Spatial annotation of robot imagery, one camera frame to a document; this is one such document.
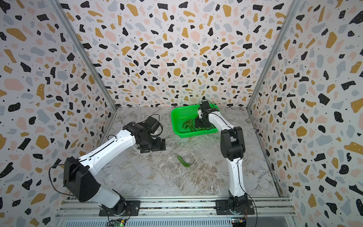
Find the green peppers bunch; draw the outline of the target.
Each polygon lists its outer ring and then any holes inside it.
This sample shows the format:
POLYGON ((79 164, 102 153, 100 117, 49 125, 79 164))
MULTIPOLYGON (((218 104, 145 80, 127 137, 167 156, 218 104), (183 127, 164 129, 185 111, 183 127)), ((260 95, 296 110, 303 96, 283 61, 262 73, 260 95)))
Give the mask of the green peppers bunch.
POLYGON ((185 121, 182 125, 183 129, 189 129, 191 132, 194 131, 200 131, 200 130, 204 130, 205 128, 196 128, 194 125, 194 120, 193 119, 189 119, 187 121, 185 121))

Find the green plastic mesh basket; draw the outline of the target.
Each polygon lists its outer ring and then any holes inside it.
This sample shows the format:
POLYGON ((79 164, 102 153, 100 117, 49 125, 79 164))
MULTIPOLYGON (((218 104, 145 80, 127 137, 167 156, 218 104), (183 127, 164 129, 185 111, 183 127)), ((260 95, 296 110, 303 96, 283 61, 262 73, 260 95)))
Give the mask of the green plastic mesh basket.
POLYGON ((201 135, 217 133, 218 130, 212 126, 210 128, 197 128, 195 119, 198 115, 199 105, 178 107, 171 111, 171 121, 173 131, 180 138, 190 138, 201 135))

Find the green peppers from container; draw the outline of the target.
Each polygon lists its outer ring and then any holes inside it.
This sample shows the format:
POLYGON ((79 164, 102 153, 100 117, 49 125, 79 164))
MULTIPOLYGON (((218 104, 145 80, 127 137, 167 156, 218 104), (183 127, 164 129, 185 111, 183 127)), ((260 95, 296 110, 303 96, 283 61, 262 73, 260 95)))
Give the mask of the green peppers from container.
POLYGON ((186 168, 190 168, 190 166, 191 166, 191 165, 190 165, 189 163, 185 162, 181 156, 177 155, 177 158, 178 158, 179 162, 180 162, 180 163, 181 163, 184 167, 186 167, 186 168))

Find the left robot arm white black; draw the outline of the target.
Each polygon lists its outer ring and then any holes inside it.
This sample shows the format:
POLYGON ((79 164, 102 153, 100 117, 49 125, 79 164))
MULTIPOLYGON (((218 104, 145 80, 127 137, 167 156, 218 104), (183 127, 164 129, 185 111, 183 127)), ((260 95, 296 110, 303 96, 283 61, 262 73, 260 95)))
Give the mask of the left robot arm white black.
POLYGON ((163 126, 159 119, 151 115, 142 122, 128 123, 92 152, 78 159, 67 158, 62 166, 63 185, 69 190, 68 195, 80 202, 96 202, 116 216, 123 213, 126 210, 125 199, 115 190, 102 186, 95 176, 105 165, 134 145, 138 146, 141 153, 164 151, 165 140, 160 138, 157 130, 163 130, 163 126))

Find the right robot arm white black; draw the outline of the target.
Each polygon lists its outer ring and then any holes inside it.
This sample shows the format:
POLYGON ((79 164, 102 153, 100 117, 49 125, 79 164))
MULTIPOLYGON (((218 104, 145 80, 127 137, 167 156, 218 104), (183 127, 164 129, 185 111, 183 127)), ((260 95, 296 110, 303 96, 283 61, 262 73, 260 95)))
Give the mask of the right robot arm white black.
POLYGON ((229 198, 231 210, 247 204, 248 194, 243 180, 243 157, 246 151, 244 134, 241 127, 229 123, 219 109, 211 107, 208 100, 203 100, 195 119, 196 128, 215 127, 220 132, 220 151, 226 159, 229 170, 229 198))

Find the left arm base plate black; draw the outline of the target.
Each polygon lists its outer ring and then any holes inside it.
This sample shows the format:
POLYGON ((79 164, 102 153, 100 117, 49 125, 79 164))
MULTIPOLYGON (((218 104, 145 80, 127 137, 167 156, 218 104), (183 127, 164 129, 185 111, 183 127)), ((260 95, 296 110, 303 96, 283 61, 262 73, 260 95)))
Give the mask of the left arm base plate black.
POLYGON ((108 208, 102 207, 99 216, 100 217, 109 217, 109 218, 122 218, 129 216, 138 216, 140 210, 141 201, 120 201, 115 207, 108 208))

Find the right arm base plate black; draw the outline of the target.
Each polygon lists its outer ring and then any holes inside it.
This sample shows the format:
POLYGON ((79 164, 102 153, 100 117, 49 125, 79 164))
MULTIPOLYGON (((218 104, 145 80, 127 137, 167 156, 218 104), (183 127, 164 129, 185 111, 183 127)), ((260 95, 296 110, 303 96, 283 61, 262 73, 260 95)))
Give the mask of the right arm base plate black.
POLYGON ((217 215, 254 215, 255 209, 251 200, 235 203, 232 199, 216 200, 215 210, 217 215))

